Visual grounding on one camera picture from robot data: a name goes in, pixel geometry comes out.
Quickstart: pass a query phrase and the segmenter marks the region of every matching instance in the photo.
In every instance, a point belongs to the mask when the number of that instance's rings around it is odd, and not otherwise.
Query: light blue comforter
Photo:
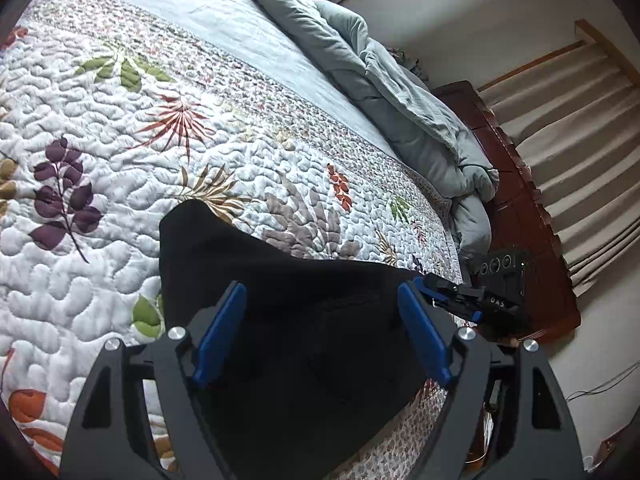
[[[495,195],[498,172],[460,119],[369,37],[361,16],[324,0],[257,1],[333,77],[402,160],[454,199],[460,257],[486,253],[491,228],[482,202]]]

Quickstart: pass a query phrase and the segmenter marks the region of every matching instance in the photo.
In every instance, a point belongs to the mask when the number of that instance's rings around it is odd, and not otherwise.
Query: gray leaf pattern
[[[355,258],[360,244],[342,240],[338,212],[332,207],[325,210],[325,204],[313,188],[308,192],[310,208],[289,179],[281,176],[281,181],[293,205],[274,194],[264,194],[269,213],[283,230],[265,229],[262,239],[298,258]]]

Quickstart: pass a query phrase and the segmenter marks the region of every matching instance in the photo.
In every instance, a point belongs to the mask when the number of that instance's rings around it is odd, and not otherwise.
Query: wire
[[[602,384],[599,384],[598,386],[596,386],[595,388],[592,388],[591,390],[587,390],[587,391],[578,390],[578,391],[572,393],[570,396],[568,396],[565,399],[565,401],[566,402],[571,402],[572,400],[579,399],[580,397],[594,396],[594,395],[603,394],[604,392],[607,392],[610,389],[612,389],[614,386],[617,386],[618,384],[620,384],[627,377],[629,377],[629,375],[631,375],[633,372],[635,372],[639,367],[640,367],[640,361],[636,361],[634,364],[632,364],[628,368],[622,370],[619,374],[617,374],[614,377],[610,378],[608,381],[605,381]]]

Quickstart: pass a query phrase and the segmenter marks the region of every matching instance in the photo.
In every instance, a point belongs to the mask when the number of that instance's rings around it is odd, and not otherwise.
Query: green leaf pattern
[[[164,309],[162,308],[162,294],[156,296],[156,308],[144,296],[138,296],[131,313],[133,326],[146,337],[158,339],[164,325]]]
[[[406,223],[409,223],[409,219],[407,217],[407,212],[411,209],[411,204],[409,204],[404,198],[398,195],[394,195],[391,199],[391,204],[389,205],[391,208],[391,215],[394,220],[398,220],[401,218]]]
[[[120,84],[130,92],[140,92],[142,89],[141,70],[156,78],[157,81],[175,82],[174,79],[158,67],[151,65],[147,60],[141,57],[133,59],[118,52],[114,52],[111,56],[94,57],[85,61],[78,67],[74,75],[78,76],[85,72],[97,70],[94,82],[99,83],[113,76],[113,69],[117,64],[120,65]]]
[[[129,59],[125,59],[120,67],[120,84],[130,92],[140,92],[142,88],[140,72],[133,68]]]

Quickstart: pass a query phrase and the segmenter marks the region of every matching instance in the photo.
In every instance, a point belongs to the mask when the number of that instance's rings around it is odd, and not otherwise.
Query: wooden furniture
[[[529,253],[526,308],[533,332],[528,335],[549,342],[567,334],[580,325],[580,313],[560,240],[551,230],[550,216],[540,203],[542,194],[533,184],[529,168],[468,81],[441,86],[433,94],[473,131],[500,173],[498,191],[485,205],[492,228],[491,250],[516,245]]]

